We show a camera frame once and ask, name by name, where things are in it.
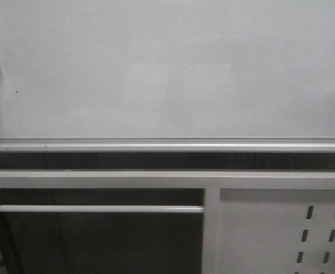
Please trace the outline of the white whiteboard panel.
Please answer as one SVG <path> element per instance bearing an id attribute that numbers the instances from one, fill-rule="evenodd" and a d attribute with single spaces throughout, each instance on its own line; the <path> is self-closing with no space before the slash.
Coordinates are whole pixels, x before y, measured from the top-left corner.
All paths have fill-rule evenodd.
<path id="1" fill-rule="evenodd" d="M 335 1 L 0 1 L 0 146 L 335 151 Z"/>

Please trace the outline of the white metal whiteboard stand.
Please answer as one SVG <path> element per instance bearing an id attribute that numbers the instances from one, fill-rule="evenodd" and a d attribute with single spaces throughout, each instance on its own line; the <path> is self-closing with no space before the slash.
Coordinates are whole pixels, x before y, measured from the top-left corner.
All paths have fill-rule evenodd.
<path id="1" fill-rule="evenodd" d="M 224 189 L 335 190 L 335 147 L 0 148 L 0 273 L 217 273 Z"/>

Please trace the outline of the white perforated pegboard panel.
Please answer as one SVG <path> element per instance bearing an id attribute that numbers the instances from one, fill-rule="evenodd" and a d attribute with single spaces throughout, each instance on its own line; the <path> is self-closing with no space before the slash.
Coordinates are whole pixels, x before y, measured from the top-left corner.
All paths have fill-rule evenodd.
<path id="1" fill-rule="evenodd" d="M 221 190 L 217 243 L 217 273 L 335 273 L 335 190 Z"/>

